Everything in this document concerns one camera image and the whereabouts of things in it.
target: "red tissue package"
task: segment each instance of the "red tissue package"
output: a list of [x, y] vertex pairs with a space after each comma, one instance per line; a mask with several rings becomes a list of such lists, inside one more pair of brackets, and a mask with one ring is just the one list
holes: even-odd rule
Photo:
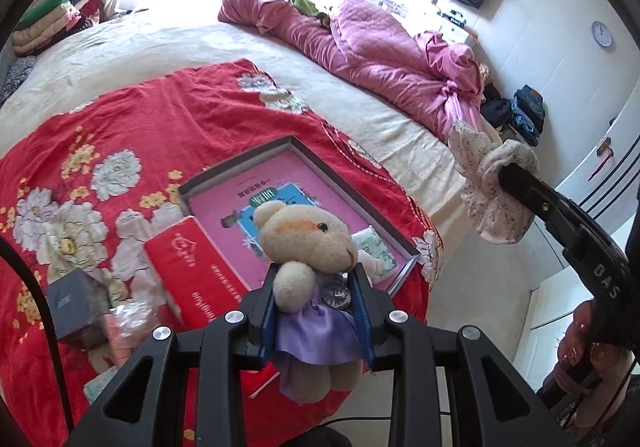
[[[193, 216], [178, 221], [144, 246], [169, 305], [187, 329], [202, 328], [238, 308], [247, 292]], [[243, 371], [242, 392], [252, 398], [276, 375], [271, 364], [259, 372]]]

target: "green label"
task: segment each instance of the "green label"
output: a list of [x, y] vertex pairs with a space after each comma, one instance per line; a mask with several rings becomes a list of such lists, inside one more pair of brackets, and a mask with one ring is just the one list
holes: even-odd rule
[[278, 194], [278, 190], [275, 187], [267, 187], [264, 191], [258, 192], [255, 196], [252, 196], [249, 200], [249, 205], [257, 208], [264, 202], [273, 200], [276, 194]]

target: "white clock face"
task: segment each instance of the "white clock face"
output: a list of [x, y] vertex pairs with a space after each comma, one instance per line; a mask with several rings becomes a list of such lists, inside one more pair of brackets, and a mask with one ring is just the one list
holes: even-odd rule
[[600, 21], [594, 21], [591, 25], [591, 34], [593, 35], [593, 38], [596, 39], [596, 42], [603, 48], [608, 48], [613, 42], [609, 28]]

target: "stuffed toy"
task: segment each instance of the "stuffed toy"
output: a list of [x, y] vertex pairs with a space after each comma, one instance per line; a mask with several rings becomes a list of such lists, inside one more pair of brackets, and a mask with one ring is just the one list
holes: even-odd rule
[[279, 312], [271, 362], [280, 372], [281, 393], [313, 403], [330, 389], [354, 389], [362, 354], [340, 274], [360, 262], [370, 278], [381, 261], [358, 251], [347, 225], [313, 205], [266, 202], [256, 208], [254, 223], [264, 253], [280, 265], [273, 281]]

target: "purple satin dress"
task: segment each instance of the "purple satin dress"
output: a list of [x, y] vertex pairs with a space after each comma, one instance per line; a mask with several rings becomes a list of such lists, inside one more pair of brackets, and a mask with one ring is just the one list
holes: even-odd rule
[[297, 313], [278, 313], [271, 362], [280, 372], [280, 392], [295, 400], [289, 383], [291, 357], [307, 364], [335, 366], [362, 359], [350, 313], [322, 303], [318, 286]]

